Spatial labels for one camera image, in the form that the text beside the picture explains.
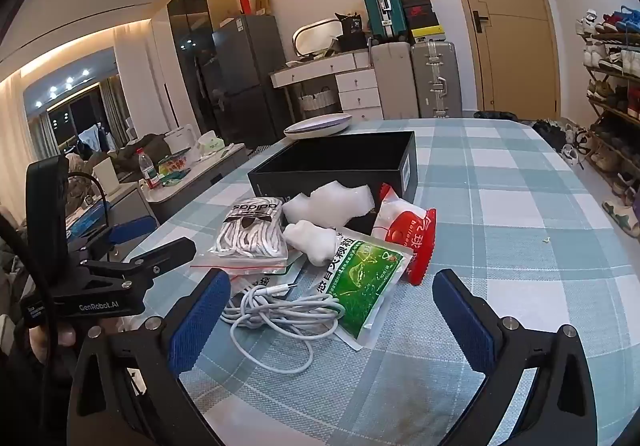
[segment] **green suitcase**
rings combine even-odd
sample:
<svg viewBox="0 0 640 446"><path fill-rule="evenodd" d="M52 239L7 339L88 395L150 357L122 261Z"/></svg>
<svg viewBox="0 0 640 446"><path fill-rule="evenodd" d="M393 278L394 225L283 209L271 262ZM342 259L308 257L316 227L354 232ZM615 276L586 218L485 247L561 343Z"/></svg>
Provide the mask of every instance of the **green suitcase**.
<svg viewBox="0 0 640 446"><path fill-rule="evenodd" d="M381 41L406 41L401 0L364 0L373 35Z"/></svg>

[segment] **silver screw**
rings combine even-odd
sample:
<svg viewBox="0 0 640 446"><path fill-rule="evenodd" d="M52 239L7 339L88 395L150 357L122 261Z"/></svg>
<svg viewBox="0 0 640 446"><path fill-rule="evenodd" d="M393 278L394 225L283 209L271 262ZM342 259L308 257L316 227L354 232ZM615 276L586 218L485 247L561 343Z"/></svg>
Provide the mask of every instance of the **silver screw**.
<svg viewBox="0 0 640 446"><path fill-rule="evenodd" d="M575 327L571 325L562 325L562 332L568 338L574 338L578 334L578 331L575 329Z"/></svg>
<svg viewBox="0 0 640 446"><path fill-rule="evenodd" d="M91 339L97 338L100 334L102 334L102 329L98 325L94 325L89 329L86 333Z"/></svg>
<svg viewBox="0 0 640 446"><path fill-rule="evenodd" d="M151 316L145 321L145 329L148 331L154 331L162 325L162 318L159 316Z"/></svg>
<svg viewBox="0 0 640 446"><path fill-rule="evenodd" d="M518 320L516 320L516 318L512 318L511 316L502 318L502 324L504 325L505 329L508 329L510 331L514 331L520 326Z"/></svg>

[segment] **plastic bottle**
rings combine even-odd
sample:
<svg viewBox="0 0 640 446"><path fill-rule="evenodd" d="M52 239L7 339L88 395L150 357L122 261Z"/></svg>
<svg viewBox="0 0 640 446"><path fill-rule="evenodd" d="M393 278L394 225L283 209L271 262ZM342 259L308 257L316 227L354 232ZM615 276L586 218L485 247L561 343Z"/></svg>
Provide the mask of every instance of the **plastic bottle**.
<svg viewBox="0 0 640 446"><path fill-rule="evenodd" d="M158 175L149 155L147 155L142 148L138 148L136 153L138 154L138 162L140 164L142 176L145 177L146 183L149 185L149 189L152 190L160 184L160 175Z"/></svg>

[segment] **plate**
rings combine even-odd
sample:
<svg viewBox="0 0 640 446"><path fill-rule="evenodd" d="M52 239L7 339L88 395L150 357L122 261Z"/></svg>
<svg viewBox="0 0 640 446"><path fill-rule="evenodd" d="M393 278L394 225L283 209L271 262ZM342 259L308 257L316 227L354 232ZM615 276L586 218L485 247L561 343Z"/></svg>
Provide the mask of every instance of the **plate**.
<svg viewBox="0 0 640 446"><path fill-rule="evenodd" d="M329 113L327 115L319 115L318 117L312 117L304 121L296 122L284 130L285 134L289 133L303 133L333 126L339 126L346 123L349 125L351 121L351 115L347 113Z"/></svg>
<svg viewBox="0 0 640 446"><path fill-rule="evenodd" d="M338 133L346 129L350 124L351 115L345 113L330 113L328 115L321 115L320 117L314 117L312 119L306 119L306 121L298 122L284 130L284 135L291 140L327 137L328 135L333 135L334 133ZM295 131L289 130L290 128L295 127L297 127Z"/></svg>

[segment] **white cable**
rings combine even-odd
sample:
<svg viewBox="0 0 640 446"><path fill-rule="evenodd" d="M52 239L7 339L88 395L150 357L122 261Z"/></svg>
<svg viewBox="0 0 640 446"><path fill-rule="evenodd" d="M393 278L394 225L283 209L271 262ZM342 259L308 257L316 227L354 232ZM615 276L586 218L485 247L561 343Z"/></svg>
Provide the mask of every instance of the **white cable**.
<svg viewBox="0 0 640 446"><path fill-rule="evenodd" d="M271 197L261 197L242 201L243 206L257 207L265 202L275 204L270 210L271 222L255 220L249 227L242 226L242 218L229 220L222 224L216 244L211 249L218 256L241 255L248 258L256 256L279 257L284 253L284 243L280 230L282 202Z"/></svg>
<svg viewBox="0 0 640 446"><path fill-rule="evenodd" d="M314 360L314 351L310 341L320 340L330 336L338 327L338 319L344 315L344 307L338 303L338 299L330 294L317 294L304 296L296 300L286 301L274 298L272 295L288 291L295 285L283 284L273 287L257 285L251 289L245 289L240 305L236 307L233 299L229 300L222 311L220 319L231 323L229 334L234 345L248 360L276 374L299 374L306 370ZM301 330L309 332L310 325L322 323L329 327L320 334L303 334ZM282 370L274 366L266 365L257 360L244 350L234 335L238 327L258 329L263 325L270 326L276 332L289 336L296 340L302 340L309 352L305 364L292 370Z"/></svg>

